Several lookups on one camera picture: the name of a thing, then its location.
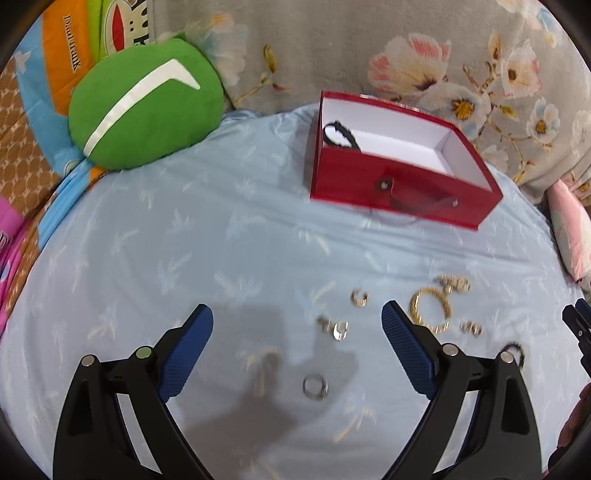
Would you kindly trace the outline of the gold braided bangle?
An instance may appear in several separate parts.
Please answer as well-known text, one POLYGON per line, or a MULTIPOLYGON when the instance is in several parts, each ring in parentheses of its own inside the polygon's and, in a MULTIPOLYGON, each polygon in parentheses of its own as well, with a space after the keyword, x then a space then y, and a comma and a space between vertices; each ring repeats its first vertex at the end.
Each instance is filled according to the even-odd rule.
POLYGON ((409 315, 414 324, 442 334, 450 328, 453 316, 449 295, 441 288, 423 287, 411 297, 409 315))

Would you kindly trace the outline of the black wrist watch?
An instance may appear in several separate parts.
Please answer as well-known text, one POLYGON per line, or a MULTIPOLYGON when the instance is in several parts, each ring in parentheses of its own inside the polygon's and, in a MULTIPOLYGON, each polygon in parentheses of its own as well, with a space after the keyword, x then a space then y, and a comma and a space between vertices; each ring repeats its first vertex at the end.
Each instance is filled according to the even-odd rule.
POLYGON ((331 147, 361 151, 355 135, 339 121, 327 123, 322 127, 322 140, 331 147))

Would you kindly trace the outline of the pink pillow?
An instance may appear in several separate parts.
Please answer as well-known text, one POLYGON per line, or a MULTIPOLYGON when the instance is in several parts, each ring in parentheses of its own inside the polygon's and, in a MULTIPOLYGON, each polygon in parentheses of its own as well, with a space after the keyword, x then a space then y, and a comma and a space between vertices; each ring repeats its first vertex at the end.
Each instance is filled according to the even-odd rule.
POLYGON ((562 180, 548 189, 547 197, 565 268, 582 289, 590 290, 590 217, 562 180))

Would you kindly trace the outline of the small gold stud earrings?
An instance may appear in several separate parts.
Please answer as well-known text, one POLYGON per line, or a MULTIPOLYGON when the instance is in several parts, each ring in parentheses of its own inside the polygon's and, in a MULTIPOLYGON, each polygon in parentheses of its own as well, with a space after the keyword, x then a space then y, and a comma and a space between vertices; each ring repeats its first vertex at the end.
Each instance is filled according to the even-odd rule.
POLYGON ((460 325, 460 329, 463 333, 471 334, 475 337, 479 337, 483 334, 483 326, 479 323, 466 321, 460 325))

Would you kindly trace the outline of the gold pearl drop earring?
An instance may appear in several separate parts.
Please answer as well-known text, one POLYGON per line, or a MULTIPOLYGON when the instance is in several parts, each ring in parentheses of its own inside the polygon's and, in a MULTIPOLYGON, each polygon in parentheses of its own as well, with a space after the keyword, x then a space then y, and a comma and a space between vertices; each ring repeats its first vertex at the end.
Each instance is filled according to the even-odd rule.
POLYGON ((349 323, 346 321, 332 321, 328 317, 320 316, 317 318, 317 323, 322 332, 331 335, 335 341, 342 342, 348 337, 349 323))

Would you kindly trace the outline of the small gold hoop earring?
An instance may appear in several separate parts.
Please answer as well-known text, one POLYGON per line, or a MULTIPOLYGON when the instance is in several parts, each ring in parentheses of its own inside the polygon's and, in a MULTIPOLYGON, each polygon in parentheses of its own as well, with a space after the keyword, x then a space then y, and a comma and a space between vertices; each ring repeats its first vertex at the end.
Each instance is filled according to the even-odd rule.
POLYGON ((370 295, 365 290, 355 289, 349 299, 356 308, 365 308, 368 305, 370 295))

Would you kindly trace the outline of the light blue palm-print sheet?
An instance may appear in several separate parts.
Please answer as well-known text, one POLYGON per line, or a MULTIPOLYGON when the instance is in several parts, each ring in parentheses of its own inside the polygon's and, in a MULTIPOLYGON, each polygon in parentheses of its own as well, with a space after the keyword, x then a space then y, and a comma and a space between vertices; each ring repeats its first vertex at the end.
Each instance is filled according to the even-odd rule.
POLYGON ((1 341, 1 407, 27 453, 52 466, 81 357, 122 359, 198 304, 214 327, 168 407, 217 479, 379 479, 427 406, 381 324, 438 276, 464 276, 443 340, 492 357, 525 351, 549 455, 588 378, 561 319, 581 295, 545 216, 512 180, 475 230, 313 201, 318 109, 230 115, 208 139, 100 179, 60 224, 1 341), (370 295, 353 306, 355 289, 370 295), (349 323, 335 341, 317 318, 349 323), (475 337, 460 325, 483 326, 475 337))

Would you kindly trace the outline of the grey floral blanket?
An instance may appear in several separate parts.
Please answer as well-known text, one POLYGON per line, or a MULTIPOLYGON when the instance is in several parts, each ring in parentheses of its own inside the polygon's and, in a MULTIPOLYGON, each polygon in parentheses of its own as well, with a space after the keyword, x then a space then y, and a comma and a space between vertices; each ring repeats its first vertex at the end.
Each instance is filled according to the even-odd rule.
POLYGON ((541 2, 153 1, 149 20, 207 56, 233 109, 379 97, 456 125, 533 201, 557 181, 590 200, 590 70, 541 2))

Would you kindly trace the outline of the red cardboard box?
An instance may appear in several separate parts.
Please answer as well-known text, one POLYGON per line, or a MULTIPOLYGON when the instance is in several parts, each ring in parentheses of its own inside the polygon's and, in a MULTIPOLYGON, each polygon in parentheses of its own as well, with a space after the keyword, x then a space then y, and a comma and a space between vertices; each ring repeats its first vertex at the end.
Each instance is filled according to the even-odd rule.
POLYGON ((325 91, 311 198, 475 230, 503 194, 454 124, 390 101, 325 91), (352 131, 360 152, 325 144, 322 127, 334 121, 352 131))

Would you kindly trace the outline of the colourful cartoon bedding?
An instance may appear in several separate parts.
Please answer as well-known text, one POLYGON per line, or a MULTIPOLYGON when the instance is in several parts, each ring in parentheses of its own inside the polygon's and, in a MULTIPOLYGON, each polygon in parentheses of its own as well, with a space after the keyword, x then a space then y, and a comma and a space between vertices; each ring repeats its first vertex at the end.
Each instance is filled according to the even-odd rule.
POLYGON ((1 321, 51 235, 104 171, 68 128, 71 93, 101 59, 154 36, 150 1, 51 1, 1 72, 1 321))

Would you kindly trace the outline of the green plush pillow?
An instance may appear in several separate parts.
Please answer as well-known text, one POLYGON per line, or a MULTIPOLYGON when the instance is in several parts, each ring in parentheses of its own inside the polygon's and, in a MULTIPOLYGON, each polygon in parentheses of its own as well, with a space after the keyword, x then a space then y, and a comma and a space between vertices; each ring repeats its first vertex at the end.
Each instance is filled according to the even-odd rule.
POLYGON ((133 169, 202 141, 223 109, 211 62, 176 36, 99 61, 73 90, 69 132, 95 165, 133 169))

